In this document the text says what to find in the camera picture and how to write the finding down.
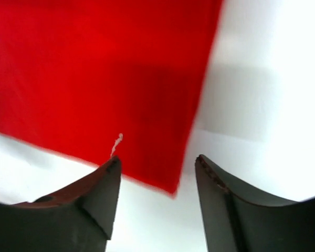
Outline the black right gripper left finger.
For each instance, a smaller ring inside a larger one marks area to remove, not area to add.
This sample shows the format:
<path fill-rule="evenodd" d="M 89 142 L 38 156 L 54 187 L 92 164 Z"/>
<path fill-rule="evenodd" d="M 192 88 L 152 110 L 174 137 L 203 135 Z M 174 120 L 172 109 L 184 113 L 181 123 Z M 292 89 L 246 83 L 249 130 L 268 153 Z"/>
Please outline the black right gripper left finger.
<path fill-rule="evenodd" d="M 119 198 L 121 161 L 32 203 L 0 203 L 0 251 L 105 251 Z"/>

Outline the red t shirt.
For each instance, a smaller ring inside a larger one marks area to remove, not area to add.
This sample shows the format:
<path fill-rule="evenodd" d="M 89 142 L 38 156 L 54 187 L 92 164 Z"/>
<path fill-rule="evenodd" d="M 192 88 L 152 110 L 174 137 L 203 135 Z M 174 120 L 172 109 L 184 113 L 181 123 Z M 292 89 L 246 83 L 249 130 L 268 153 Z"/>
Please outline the red t shirt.
<path fill-rule="evenodd" d="M 222 1 L 0 1 L 0 133 L 177 190 Z"/>

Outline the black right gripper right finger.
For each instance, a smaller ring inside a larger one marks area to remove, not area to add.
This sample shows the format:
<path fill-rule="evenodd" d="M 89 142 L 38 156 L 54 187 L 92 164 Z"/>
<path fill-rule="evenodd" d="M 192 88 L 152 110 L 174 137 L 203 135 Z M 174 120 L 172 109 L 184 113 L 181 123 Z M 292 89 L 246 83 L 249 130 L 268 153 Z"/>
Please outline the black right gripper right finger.
<path fill-rule="evenodd" d="M 315 251 L 315 197 L 291 201 L 195 161 L 208 251 Z"/>

